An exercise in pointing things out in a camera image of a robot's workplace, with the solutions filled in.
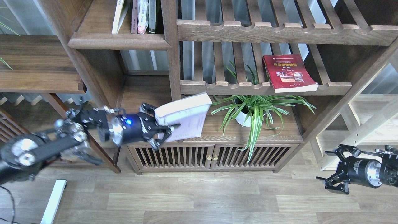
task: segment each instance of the blue led light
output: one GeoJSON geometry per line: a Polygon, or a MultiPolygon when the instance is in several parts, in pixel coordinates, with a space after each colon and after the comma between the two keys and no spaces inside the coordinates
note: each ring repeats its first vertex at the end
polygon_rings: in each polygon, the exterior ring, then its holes
{"type": "Polygon", "coordinates": [[[126,119],[125,120],[126,124],[131,125],[133,123],[133,121],[131,119],[126,119]]]}

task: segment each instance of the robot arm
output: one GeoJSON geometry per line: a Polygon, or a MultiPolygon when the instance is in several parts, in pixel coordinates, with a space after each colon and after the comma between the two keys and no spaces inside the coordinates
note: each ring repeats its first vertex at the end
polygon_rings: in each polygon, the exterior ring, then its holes
{"type": "Polygon", "coordinates": [[[373,153],[361,151],[355,146],[339,145],[334,151],[325,153],[340,159],[336,173],[329,178],[316,177],[324,181],[326,190],[348,195],[350,183],[372,188],[378,188],[382,183],[398,187],[398,149],[396,148],[386,145],[384,150],[376,149],[373,153]],[[345,157],[344,152],[352,155],[345,157]],[[361,153],[380,157],[382,162],[358,158],[361,153]]]}
{"type": "Polygon", "coordinates": [[[71,109],[66,113],[67,119],[55,122],[54,129],[17,136],[0,149],[0,185],[9,181],[33,180],[39,171],[65,150],[71,150],[79,158],[93,164],[101,164],[101,159],[84,152],[88,147],[88,130],[92,129],[97,129],[102,142],[112,139],[117,146],[121,146],[147,141],[157,151],[179,125],[158,125],[154,110],[154,106],[145,103],[137,114],[126,114],[122,108],[71,109]],[[154,139],[157,133],[164,133],[164,137],[154,139]],[[51,139],[50,134],[55,134],[55,137],[51,139]]]}

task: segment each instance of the cable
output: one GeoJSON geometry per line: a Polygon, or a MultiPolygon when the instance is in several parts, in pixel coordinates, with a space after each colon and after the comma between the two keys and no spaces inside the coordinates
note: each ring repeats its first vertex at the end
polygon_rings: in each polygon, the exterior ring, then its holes
{"type": "MultiPolygon", "coordinates": [[[[6,220],[6,219],[3,219],[3,218],[0,218],[1,220],[4,220],[4,221],[6,221],[6,222],[9,222],[8,220],[6,220]]],[[[13,223],[16,223],[16,224],[20,224],[19,222],[13,222],[13,223]]]]}
{"type": "Polygon", "coordinates": [[[14,200],[14,197],[12,196],[11,191],[9,191],[7,188],[2,187],[2,186],[0,186],[0,188],[3,188],[4,190],[6,190],[11,196],[11,201],[12,201],[12,219],[11,219],[10,223],[11,224],[17,223],[17,222],[14,222],[14,219],[15,219],[15,200],[14,200]]]}

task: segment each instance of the cabinet door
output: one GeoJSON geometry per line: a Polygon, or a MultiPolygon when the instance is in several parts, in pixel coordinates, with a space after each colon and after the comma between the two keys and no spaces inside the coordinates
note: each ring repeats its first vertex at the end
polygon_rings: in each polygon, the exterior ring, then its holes
{"type": "Polygon", "coordinates": [[[209,169],[214,145],[170,145],[158,151],[142,145],[127,148],[139,172],[183,172],[209,169]]]}
{"type": "Polygon", "coordinates": [[[252,159],[247,162],[249,150],[243,150],[245,145],[216,145],[210,168],[231,171],[276,170],[278,164],[297,146],[298,144],[256,145],[252,159]]]}

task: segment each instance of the wooden floor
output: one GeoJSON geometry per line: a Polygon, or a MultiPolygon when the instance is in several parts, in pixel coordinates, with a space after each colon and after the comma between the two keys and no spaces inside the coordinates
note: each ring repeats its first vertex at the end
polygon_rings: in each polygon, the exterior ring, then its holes
{"type": "MultiPolygon", "coordinates": [[[[198,172],[135,175],[124,152],[121,174],[108,168],[48,167],[34,182],[6,183],[15,221],[39,223],[57,179],[66,179],[55,222],[77,223],[397,223],[398,188],[350,184],[350,195],[324,189],[310,146],[279,173],[198,172]]],[[[11,218],[0,189],[0,217],[11,218]]]]}

